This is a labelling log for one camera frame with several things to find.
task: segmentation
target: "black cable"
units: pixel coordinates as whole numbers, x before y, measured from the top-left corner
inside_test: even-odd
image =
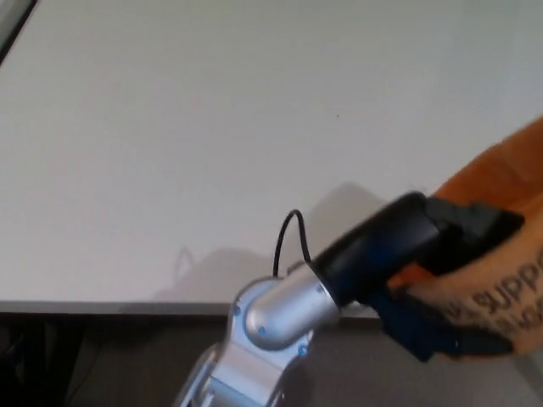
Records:
[[[275,255],[273,256],[273,272],[272,275],[277,277],[279,275],[279,257],[281,257],[281,247],[283,245],[283,239],[285,237],[285,232],[287,231],[288,224],[293,217],[298,219],[298,229],[299,229],[299,244],[302,248],[302,255],[304,256],[304,261],[306,263],[311,262],[311,256],[309,255],[309,249],[307,248],[307,236],[305,235],[305,223],[304,216],[297,209],[293,209],[288,212],[287,217],[281,226],[281,231],[279,232],[279,237],[277,238],[277,245],[275,247]]]

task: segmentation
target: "table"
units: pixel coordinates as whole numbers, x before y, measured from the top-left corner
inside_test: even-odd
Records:
[[[538,116],[541,13],[43,0],[0,68],[0,312],[224,314],[293,207],[317,253]]]

